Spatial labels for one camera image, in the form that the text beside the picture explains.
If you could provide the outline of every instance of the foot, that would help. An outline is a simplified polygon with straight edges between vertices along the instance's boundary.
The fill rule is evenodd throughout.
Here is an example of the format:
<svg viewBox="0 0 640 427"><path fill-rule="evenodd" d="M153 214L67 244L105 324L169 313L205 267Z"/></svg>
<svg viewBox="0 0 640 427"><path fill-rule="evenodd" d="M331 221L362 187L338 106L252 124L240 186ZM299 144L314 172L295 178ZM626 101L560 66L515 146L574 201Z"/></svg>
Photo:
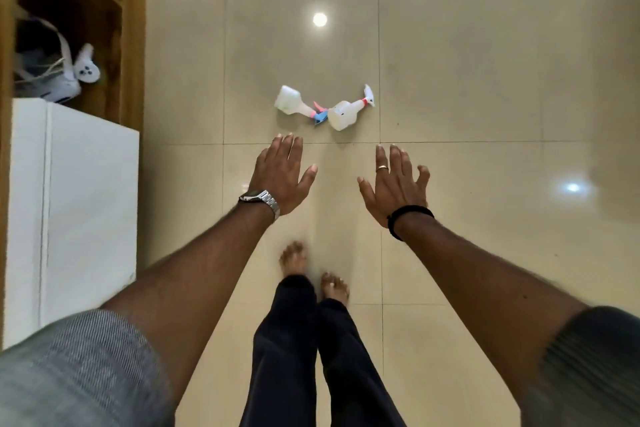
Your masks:
<svg viewBox="0 0 640 427"><path fill-rule="evenodd" d="M305 246L299 241L294 241L287 246L280 255L280 266L282 275L304 275L307 273L307 252Z"/></svg>
<svg viewBox="0 0 640 427"><path fill-rule="evenodd" d="M349 302L349 286L337 275L325 272L320 281L320 288L325 299L335 299L342 302L344 306Z"/></svg>

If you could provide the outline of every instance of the pant leg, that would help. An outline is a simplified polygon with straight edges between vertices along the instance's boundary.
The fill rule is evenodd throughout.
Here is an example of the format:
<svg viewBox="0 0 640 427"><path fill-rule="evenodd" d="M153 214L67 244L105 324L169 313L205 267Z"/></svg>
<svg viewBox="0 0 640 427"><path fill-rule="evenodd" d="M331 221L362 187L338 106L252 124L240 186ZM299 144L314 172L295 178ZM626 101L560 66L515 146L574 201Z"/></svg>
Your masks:
<svg viewBox="0 0 640 427"><path fill-rule="evenodd" d="M306 277L292 275L280 282L253 337L241 427L316 425L315 312L316 294Z"/></svg>
<svg viewBox="0 0 640 427"><path fill-rule="evenodd" d="M318 350L331 393L332 427L404 426L347 308L325 299L317 316Z"/></svg>

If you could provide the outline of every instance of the black wristband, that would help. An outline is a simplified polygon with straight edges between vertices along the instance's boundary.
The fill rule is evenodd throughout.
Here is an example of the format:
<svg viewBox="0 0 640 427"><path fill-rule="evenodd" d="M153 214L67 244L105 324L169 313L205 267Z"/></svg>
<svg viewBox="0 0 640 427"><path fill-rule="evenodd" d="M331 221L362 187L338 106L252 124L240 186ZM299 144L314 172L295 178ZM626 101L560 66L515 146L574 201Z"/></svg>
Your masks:
<svg viewBox="0 0 640 427"><path fill-rule="evenodd" d="M406 213L428 214L432 218L435 218L435 216L433 215L433 213L429 208L426 208L424 206L418 206L417 204L409 204L408 206L402 206L401 208L398 208L389 216L387 216L387 226L389 228L389 233L391 233L391 236L394 237L396 240L404 241L402 238L396 235L396 232L394 231L394 225L396 224L396 220Z"/></svg>

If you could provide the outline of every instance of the glossy floor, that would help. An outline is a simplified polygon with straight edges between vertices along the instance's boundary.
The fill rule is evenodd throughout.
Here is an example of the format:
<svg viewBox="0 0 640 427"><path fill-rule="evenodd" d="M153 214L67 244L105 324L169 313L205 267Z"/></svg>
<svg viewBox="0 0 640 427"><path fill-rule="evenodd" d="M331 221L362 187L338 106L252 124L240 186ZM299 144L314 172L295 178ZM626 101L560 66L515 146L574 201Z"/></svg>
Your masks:
<svg viewBox="0 0 640 427"><path fill-rule="evenodd" d="M310 246L314 276L350 283L353 317L409 425L517 425L428 273L360 201L356 177L374 174L377 142L431 168L429 203L454 231L640 313L640 0L148 0L147 36L147 263L234 204L276 133L302 135L305 163L319 165L308 200L253 254L181 425L238 423L252 335L292 239ZM365 83L377 106L340 133L273 108L282 84L331 106ZM326 426L320 369L317 382Z"/></svg>

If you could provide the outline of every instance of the gray sleeve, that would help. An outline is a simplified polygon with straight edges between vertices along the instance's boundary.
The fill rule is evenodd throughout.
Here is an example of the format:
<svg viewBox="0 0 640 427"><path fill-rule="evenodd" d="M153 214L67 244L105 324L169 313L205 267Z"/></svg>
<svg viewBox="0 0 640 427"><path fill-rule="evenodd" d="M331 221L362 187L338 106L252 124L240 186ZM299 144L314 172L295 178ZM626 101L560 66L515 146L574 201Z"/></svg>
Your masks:
<svg viewBox="0 0 640 427"><path fill-rule="evenodd" d="M146 338L124 318L91 310L0 354L0 423L171 426L170 386Z"/></svg>
<svg viewBox="0 0 640 427"><path fill-rule="evenodd" d="M573 318L545 354L522 425L640 425L640 319L613 307Z"/></svg>

